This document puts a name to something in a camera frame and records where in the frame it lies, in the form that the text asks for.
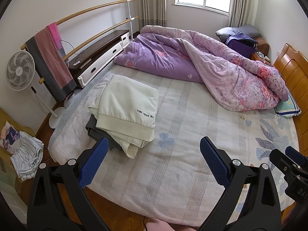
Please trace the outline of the white sweater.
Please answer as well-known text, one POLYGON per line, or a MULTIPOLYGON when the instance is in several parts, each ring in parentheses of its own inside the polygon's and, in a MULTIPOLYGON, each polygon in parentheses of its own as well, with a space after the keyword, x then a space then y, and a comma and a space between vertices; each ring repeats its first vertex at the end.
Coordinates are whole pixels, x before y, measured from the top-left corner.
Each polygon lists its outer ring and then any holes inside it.
POLYGON ((158 90, 114 74, 88 109, 130 159, 155 138, 158 90))

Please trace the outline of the white striped clothes pile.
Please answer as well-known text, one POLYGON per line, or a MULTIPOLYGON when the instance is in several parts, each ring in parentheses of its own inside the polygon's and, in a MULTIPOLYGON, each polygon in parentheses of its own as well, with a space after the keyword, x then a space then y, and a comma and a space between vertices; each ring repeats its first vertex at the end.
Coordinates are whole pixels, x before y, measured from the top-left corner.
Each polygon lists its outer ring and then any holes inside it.
POLYGON ((10 161, 22 181, 35 177, 43 158, 44 144, 6 122, 1 130, 1 147, 10 154, 10 161))

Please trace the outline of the teal blue pillow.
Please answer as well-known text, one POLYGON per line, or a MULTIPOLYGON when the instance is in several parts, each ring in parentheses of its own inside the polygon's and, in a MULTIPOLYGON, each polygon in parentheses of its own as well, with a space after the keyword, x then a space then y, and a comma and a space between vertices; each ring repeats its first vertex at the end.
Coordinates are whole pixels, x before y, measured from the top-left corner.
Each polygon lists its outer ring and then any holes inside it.
POLYGON ((301 114, 301 109, 290 92, 288 93, 288 99, 286 101, 280 101, 274 110, 276 115, 284 118, 293 118, 301 114))

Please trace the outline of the checkered grey white garment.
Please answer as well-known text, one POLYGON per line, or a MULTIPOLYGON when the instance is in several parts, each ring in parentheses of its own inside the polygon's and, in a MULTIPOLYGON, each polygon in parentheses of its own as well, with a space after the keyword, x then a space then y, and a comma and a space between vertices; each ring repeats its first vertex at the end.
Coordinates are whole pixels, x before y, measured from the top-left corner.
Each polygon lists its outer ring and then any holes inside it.
POLYGON ((88 136, 97 142, 103 138, 106 138, 108 139, 110 149, 117 148, 119 150, 122 150, 122 147, 106 131, 97 128, 96 124, 97 124, 97 119, 93 114, 91 114, 88 123, 85 126, 88 132, 88 136))

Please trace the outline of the wooden bed headboard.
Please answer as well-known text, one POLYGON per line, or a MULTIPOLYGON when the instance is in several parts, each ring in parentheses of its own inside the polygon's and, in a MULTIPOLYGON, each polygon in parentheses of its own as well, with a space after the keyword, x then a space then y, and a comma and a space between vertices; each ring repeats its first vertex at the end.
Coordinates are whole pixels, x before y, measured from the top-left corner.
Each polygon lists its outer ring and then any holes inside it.
POLYGON ((295 117, 300 153, 307 155, 308 150, 308 61, 300 52, 286 43, 274 62, 301 114, 295 117))

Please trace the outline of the purple pink floral duvet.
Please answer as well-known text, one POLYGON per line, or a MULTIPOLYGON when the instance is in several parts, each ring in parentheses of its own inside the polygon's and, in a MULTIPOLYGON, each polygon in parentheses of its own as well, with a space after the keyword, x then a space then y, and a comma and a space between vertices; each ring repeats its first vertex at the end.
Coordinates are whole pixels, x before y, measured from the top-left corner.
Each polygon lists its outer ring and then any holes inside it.
POLYGON ((277 69, 191 30, 144 26, 114 62, 162 77, 204 83, 216 102, 233 112, 272 109, 289 96, 277 69))

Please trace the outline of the white floral bed blanket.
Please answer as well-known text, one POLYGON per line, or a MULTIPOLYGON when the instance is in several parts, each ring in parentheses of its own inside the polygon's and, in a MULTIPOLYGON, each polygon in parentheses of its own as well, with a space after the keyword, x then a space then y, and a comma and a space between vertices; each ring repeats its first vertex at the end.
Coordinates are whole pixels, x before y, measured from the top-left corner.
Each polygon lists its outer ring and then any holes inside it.
POLYGON ((114 74, 159 92, 154 140, 134 159, 121 149, 110 149, 89 186, 129 211, 169 223, 202 224, 224 190, 200 153, 202 137, 209 137, 232 159, 254 166, 269 164, 273 149, 299 147, 294 121, 274 110, 230 112, 203 84, 112 65, 82 90, 54 130, 48 150, 59 164, 95 144, 86 130, 88 106, 114 74))

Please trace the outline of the wooden bedside table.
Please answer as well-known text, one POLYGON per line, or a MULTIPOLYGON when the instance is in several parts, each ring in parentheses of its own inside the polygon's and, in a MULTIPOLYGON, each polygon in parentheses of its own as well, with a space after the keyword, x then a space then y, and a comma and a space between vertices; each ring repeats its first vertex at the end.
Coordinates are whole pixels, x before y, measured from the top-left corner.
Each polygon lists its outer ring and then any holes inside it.
POLYGON ((256 38, 255 41, 257 41, 256 51, 252 54, 251 60, 259 60, 270 66, 271 61, 268 58, 270 45, 263 37, 256 38))

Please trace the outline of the grey pillow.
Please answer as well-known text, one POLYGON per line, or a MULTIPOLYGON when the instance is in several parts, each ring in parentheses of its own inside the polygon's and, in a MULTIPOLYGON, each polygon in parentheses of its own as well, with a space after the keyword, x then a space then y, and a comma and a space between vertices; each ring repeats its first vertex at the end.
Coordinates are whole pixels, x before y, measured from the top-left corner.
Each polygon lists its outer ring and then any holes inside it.
POLYGON ((216 31, 216 36, 220 39, 221 42, 225 43, 228 37, 237 33, 243 33, 252 39, 260 38, 262 36, 261 33, 251 24, 246 24, 239 27, 221 28, 216 31))

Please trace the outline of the white standing fan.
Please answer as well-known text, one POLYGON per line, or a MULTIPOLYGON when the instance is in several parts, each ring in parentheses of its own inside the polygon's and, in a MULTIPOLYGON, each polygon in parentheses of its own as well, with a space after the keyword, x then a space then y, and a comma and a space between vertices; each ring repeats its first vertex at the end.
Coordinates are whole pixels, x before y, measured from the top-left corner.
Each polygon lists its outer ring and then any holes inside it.
MULTIPOLYGON (((14 91, 22 91, 31 85, 35 73, 35 63, 32 55, 27 51, 17 51, 8 61, 5 69, 5 80, 8 87, 14 91)), ((32 92, 35 94, 39 103, 42 103, 44 107, 51 114, 49 118, 49 127, 55 129, 64 113, 65 107, 58 107, 53 110, 48 104, 41 98, 37 90, 31 86, 32 92)))

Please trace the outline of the pink grey hanging towel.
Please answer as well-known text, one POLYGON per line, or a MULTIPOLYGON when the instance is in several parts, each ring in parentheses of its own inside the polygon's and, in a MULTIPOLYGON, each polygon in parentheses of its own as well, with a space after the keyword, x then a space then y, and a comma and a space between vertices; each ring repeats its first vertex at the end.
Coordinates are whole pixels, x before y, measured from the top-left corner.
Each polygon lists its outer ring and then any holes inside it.
POLYGON ((57 24, 52 23, 25 43, 26 49, 34 58, 37 73, 44 79, 45 86, 58 102, 64 101, 77 87, 67 63, 63 60, 66 53, 61 40, 57 24))

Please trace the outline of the right beige curtain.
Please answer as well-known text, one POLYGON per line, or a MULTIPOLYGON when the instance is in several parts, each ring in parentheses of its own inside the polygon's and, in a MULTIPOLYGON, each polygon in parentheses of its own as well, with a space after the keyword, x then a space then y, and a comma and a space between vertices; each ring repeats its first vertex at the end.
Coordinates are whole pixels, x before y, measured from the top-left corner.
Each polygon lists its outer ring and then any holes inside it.
POLYGON ((229 13, 229 26, 239 27, 251 24, 255 0, 231 0, 229 13))

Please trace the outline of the beige curtain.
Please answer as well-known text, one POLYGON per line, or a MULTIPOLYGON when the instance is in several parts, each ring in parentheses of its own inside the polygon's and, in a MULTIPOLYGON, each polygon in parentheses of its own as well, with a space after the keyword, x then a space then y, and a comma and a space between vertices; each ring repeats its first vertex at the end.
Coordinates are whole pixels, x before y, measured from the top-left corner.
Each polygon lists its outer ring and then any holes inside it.
POLYGON ((139 28, 167 25, 167 0, 136 0, 139 28))
POLYGON ((255 0, 231 0, 229 13, 229 26, 239 27, 251 24, 255 0))

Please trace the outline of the left beige curtain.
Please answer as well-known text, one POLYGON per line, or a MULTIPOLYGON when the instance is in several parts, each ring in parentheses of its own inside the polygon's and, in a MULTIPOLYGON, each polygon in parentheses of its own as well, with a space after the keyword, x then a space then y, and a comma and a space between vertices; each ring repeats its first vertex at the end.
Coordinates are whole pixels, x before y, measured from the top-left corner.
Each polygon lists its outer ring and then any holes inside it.
POLYGON ((167 25, 167 0, 136 0, 139 28, 167 25))

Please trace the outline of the wooden ballet barre rails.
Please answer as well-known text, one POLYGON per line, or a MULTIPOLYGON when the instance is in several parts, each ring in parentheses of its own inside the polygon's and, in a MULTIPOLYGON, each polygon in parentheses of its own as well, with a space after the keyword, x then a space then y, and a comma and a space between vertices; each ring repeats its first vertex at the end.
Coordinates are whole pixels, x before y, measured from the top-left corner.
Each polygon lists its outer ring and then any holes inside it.
POLYGON ((70 0, 59 5, 30 7, 30 21, 19 28, 30 37, 51 23, 57 23, 66 53, 72 56, 102 36, 118 29, 134 31, 137 23, 137 0, 70 0))

